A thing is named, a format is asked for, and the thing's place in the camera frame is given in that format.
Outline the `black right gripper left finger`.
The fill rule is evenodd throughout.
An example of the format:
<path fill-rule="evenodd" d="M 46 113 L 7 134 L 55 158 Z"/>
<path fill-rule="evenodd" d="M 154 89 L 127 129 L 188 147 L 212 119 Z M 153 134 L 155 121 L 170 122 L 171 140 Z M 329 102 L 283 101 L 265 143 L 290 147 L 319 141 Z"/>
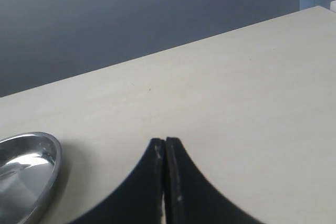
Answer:
<path fill-rule="evenodd" d="M 165 141 L 150 140 L 128 177 L 72 223 L 161 223 Z"/>

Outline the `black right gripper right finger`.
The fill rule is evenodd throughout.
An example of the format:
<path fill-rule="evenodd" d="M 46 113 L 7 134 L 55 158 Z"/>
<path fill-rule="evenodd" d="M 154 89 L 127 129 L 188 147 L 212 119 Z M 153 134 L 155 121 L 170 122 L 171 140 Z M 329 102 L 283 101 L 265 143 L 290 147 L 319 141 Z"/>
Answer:
<path fill-rule="evenodd" d="M 179 138 L 165 141 L 164 178 L 166 223 L 261 223 L 205 178 Z"/>

